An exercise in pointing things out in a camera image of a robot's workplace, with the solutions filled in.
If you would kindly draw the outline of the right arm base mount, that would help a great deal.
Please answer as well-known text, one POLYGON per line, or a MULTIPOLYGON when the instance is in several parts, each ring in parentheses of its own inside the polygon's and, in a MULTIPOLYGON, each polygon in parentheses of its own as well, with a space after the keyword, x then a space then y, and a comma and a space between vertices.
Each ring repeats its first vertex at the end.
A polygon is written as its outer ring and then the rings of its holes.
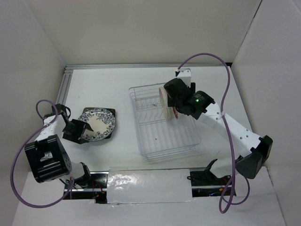
POLYGON ((230 175, 217 178, 205 169, 190 169, 187 179, 191 183, 192 197, 221 196, 226 184, 231 179, 230 175))

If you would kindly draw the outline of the beige plate blue swirl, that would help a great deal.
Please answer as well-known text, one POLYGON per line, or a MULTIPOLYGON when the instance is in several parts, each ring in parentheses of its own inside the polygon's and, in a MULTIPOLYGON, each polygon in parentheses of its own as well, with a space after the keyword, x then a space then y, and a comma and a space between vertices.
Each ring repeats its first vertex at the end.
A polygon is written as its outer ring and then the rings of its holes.
POLYGON ((171 110, 170 107, 168 106, 168 95, 166 90, 163 87, 159 88, 159 99, 160 99, 160 104, 162 108, 163 115, 165 117, 165 120, 171 119, 171 110))

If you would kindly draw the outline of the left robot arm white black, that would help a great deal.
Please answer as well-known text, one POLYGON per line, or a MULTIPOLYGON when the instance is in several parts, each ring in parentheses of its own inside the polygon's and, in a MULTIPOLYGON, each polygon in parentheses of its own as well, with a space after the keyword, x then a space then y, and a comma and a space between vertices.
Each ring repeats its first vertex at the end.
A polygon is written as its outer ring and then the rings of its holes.
POLYGON ((52 113, 43 117, 46 128, 35 141, 24 147, 33 176, 38 183, 73 177, 76 185, 87 188, 93 182, 88 166, 83 162, 72 162, 61 142, 63 138, 76 144, 84 144, 86 140, 82 135, 85 131, 93 130, 87 122, 69 120, 70 115, 70 108, 62 104, 53 106, 52 113))

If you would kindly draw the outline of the brown rim floral bowl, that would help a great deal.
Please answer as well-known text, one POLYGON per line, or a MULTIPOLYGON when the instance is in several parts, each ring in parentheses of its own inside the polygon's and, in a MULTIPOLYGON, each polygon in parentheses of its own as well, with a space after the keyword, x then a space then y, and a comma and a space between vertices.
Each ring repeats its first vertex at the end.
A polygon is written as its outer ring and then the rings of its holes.
POLYGON ((174 106, 172 107, 172 110, 173 110, 175 118, 178 119, 178 117, 179 117, 178 116, 178 112, 177 112, 177 110, 176 110, 176 108, 174 106))

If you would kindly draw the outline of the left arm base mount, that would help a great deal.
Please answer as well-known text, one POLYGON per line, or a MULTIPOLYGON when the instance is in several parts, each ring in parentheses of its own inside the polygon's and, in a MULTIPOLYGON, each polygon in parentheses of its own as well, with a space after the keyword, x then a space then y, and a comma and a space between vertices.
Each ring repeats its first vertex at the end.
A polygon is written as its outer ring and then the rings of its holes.
POLYGON ((84 188, 76 184, 64 200, 92 200, 106 204, 108 174, 108 171, 91 172, 91 181, 84 188))

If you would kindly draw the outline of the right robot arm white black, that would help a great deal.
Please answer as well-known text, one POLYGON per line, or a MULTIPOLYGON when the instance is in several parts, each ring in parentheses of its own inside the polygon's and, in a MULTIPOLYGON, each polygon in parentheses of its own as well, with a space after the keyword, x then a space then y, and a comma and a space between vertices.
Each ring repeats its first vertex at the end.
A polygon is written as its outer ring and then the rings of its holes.
POLYGON ((211 127, 226 140, 233 143, 235 168, 247 179, 254 179, 269 157, 273 140, 251 132, 226 113, 203 91, 196 91, 195 84, 188 87, 180 78, 164 85, 169 107, 192 116, 211 127))

